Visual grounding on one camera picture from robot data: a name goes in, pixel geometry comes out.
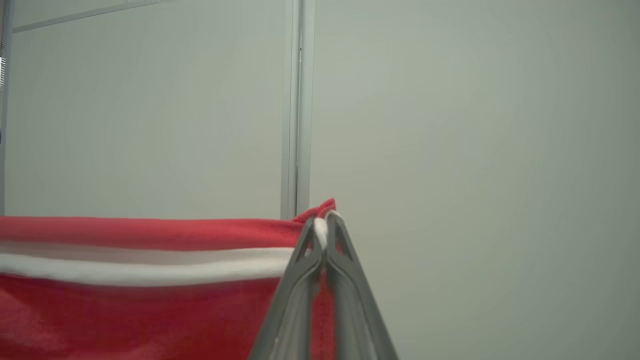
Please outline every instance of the gray wall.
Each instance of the gray wall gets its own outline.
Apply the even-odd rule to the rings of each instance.
[[[15,25],[115,3],[17,0]],[[161,1],[14,34],[6,214],[278,218],[284,4]]]
[[[640,2],[316,2],[311,203],[402,359],[640,359]]]

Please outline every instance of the garment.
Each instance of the garment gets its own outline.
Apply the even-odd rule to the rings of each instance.
[[[308,218],[0,218],[0,358],[246,359]],[[333,359],[333,301],[312,358]]]

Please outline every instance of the vertical metal strip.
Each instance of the vertical metal strip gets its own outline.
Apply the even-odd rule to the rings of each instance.
[[[316,0],[302,0],[300,110],[298,112],[298,183],[296,212],[309,208],[311,182],[311,115],[314,86]]]
[[[286,1],[284,104],[282,107],[282,185],[280,189],[280,218],[282,220],[288,220],[296,216],[300,10],[300,0]]]
[[[14,0],[6,0],[4,2],[3,12],[3,48],[0,56],[4,58],[4,84],[2,93],[2,114],[0,120],[0,216],[5,215],[4,203],[4,179],[5,179],[5,163],[6,163],[6,115],[9,85],[9,65],[11,63],[11,37],[13,28],[13,5]]]

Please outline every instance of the red cloth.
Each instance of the red cloth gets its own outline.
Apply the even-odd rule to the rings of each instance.
[[[293,247],[292,221],[0,218],[0,241],[157,250]],[[0,275],[2,359],[246,359],[279,279],[125,288]],[[333,301],[313,308],[312,358],[334,358]]]

